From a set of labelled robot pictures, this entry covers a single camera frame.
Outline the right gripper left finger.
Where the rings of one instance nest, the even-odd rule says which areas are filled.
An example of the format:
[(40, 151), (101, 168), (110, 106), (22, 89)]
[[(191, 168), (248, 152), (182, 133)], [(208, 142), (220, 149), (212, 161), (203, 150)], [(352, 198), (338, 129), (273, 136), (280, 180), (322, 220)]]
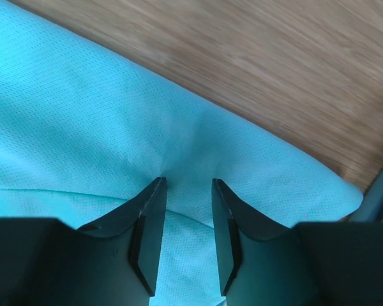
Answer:
[(147, 305), (156, 291), (167, 181), (77, 229), (0, 218), (0, 305)]

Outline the teal t shirt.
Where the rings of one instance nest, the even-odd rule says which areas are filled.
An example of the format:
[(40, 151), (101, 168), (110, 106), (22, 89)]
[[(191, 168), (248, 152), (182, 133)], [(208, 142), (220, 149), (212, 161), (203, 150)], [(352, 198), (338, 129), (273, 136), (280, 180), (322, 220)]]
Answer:
[(0, 1), (0, 217), (74, 228), (167, 179), (152, 305), (222, 301), (211, 182), (284, 226), (338, 221), (362, 192), (303, 151), (175, 83)]

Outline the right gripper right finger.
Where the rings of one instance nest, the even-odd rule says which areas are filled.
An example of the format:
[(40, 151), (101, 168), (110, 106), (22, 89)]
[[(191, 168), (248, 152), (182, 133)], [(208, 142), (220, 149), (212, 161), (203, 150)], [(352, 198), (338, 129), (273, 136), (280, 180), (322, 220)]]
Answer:
[(220, 291), (228, 305), (383, 305), (383, 222), (292, 228), (212, 182)]

